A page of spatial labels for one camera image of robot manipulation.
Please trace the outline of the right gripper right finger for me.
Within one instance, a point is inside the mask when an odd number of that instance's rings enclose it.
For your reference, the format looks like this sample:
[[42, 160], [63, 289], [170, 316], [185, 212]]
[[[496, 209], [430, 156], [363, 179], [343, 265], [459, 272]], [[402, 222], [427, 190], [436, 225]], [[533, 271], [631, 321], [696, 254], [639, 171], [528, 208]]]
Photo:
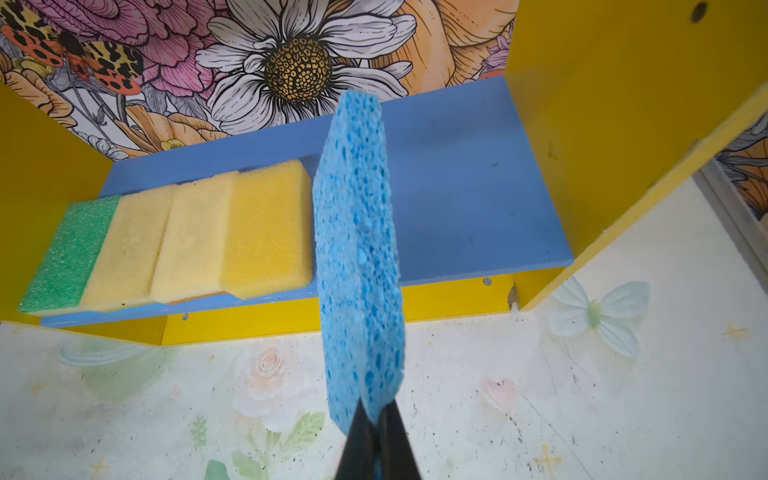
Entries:
[[395, 401], [383, 409], [377, 425], [377, 434], [379, 453], [376, 460], [376, 478], [421, 480], [409, 437]]

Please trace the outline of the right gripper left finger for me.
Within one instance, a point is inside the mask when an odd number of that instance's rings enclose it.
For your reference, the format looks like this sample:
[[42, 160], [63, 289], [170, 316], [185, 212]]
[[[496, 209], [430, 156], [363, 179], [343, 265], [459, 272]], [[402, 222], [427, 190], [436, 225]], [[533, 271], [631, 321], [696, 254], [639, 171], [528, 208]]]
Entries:
[[378, 452], [376, 428], [359, 400], [334, 479], [377, 479]]

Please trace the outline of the blue sponge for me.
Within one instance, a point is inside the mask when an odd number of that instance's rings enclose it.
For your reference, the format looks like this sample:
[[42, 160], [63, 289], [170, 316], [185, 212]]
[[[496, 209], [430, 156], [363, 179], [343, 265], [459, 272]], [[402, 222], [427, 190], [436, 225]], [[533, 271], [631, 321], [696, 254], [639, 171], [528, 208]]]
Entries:
[[312, 185], [316, 285], [329, 413], [349, 433], [400, 388], [405, 319], [378, 97], [344, 92]]

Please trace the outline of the golden yellow sponge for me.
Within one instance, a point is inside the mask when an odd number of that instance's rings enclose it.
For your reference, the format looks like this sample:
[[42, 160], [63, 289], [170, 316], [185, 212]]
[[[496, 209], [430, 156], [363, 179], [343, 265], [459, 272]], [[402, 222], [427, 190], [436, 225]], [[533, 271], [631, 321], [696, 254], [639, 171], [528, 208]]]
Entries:
[[222, 288], [251, 300], [313, 279], [311, 179], [290, 160], [241, 173], [234, 183]]

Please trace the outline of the light yellow sponge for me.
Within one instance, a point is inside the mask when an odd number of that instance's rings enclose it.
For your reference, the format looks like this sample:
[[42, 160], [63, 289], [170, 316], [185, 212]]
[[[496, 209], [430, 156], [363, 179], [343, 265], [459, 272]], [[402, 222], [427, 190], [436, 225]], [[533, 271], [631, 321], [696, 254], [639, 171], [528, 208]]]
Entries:
[[223, 292], [222, 268], [236, 171], [177, 187], [150, 290], [176, 304]]

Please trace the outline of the pale yellow sponge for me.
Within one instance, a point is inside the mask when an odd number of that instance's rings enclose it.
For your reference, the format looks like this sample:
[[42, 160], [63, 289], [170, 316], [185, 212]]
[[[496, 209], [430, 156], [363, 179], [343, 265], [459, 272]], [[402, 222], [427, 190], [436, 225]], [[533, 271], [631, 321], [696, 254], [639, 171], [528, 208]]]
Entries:
[[112, 312], [148, 305], [151, 285], [177, 187], [123, 196], [80, 301], [85, 311]]

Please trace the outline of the dark green scrub sponge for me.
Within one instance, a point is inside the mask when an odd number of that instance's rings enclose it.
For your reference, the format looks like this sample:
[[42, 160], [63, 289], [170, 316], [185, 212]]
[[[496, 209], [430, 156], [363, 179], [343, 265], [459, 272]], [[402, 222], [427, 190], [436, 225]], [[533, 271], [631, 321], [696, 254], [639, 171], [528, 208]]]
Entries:
[[21, 300], [21, 313], [48, 317], [80, 310], [120, 199], [112, 195], [68, 207]]

